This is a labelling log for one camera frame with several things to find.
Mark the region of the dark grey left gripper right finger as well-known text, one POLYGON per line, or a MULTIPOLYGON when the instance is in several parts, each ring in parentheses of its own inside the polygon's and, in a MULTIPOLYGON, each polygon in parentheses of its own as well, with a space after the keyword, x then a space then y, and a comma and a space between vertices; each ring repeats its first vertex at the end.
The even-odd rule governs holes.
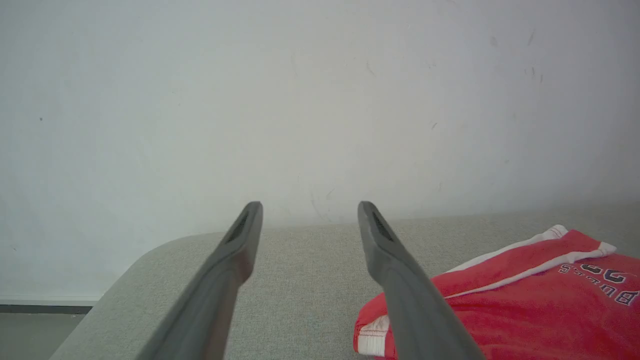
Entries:
POLYGON ((358 205, 366 268, 387 303, 400 360, 483 360, 480 347, 370 201, 358 205))

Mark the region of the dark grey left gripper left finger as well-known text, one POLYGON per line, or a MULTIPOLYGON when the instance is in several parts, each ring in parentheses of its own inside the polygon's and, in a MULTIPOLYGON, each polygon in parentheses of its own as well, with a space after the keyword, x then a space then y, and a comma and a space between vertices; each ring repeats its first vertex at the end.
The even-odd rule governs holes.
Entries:
POLYGON ((240 287, 252 275, 263 205, 247 203, 137 354, 138 360, 221 360, 240 287))

